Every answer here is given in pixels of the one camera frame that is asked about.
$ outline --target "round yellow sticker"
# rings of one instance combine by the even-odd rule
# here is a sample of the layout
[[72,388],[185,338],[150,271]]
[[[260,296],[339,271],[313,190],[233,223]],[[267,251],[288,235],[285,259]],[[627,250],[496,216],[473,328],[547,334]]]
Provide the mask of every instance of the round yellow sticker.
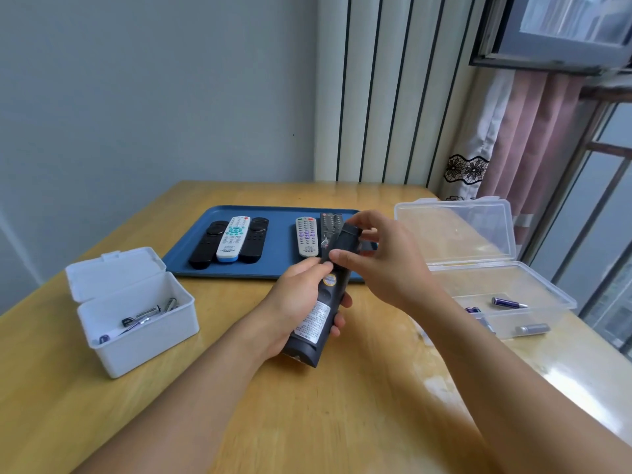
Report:
[[336,286],[336,275],[328,274],[327,276],[325,276],[325,278],[323,278],[322,282],[324,282],[328,286]]

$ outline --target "transparent lid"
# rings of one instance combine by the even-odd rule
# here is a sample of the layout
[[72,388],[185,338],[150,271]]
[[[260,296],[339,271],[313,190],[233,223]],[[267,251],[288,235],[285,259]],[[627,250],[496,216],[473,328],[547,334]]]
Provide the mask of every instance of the transparent lid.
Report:
[[516,259],[511,207],[506,199],[422,198],[396,204],[395,219],[415,234],[428,265]]
[[73,299],[78,303],[90,301],[105,294],[153,276],[166,269],[152,248],[114,251],[101,254],[66,267],[66,277]]

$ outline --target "white plastic box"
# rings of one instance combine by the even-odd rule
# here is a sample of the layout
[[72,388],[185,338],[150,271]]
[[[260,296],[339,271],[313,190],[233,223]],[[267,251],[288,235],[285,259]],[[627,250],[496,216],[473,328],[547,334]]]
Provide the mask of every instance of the white plastic box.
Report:
[[[439,283],[463,308],[478,307],[496,335],[507,339],[517,328],[546,323],[553,327],[577,302],[516,261],[510,204],[486,197],[466,201],[418,199],[398,203],[395,219],[414,234]],[[492,297],[527,304],[495,306]]]
[[[66,276],[88,345],[107,373],[116,378],[196,334],[200,327],[194,298],[169,272],[152,248],[115,251],[71,264]],[[169,298],[178,307],[164,312]],[[120,334],[122,319],[158,304],[161,312]],[[99,344],[99,337],[110,340]]]

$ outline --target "wooden table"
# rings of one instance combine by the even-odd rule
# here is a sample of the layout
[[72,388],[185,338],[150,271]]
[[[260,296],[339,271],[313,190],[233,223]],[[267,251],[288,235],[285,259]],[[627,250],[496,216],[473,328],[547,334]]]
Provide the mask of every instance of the wooden table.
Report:
[[[210,206],[377,208],[429,197],[418,186],[181,182],[81,259],[151,246],[164,255]],[[59,273],[0,317],[0,472],[66,473],[151,402],[271,282],[182,278],[200,333],[117,379],[87,346]],[[318,369],[264,364],[226,432],[217,473],[495,473],[436,350],[365,286]],[[632,365],[571,313],[510,347],[628,443]]]

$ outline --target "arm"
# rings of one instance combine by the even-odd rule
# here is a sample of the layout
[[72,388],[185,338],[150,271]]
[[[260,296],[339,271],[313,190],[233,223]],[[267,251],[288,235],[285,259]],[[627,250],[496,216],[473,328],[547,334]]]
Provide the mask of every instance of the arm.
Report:
[[403,225],[375,211],[348,223],[367,229],[363,238],[379,241],[376,254],[332,251],[329,258],[358,272],[376,296],[424,328],[504,472],[629,472],[630,446],[464,311],[433,279]]
[[[312,310],[331,263],[290,267],[265,299],[237,321],[141,414],[91,455],[77,473],[201,473],[217,453],[246,386]],[[351,306],[345,295],[342,305]],[[331,328],[340,335],[340,314]]]

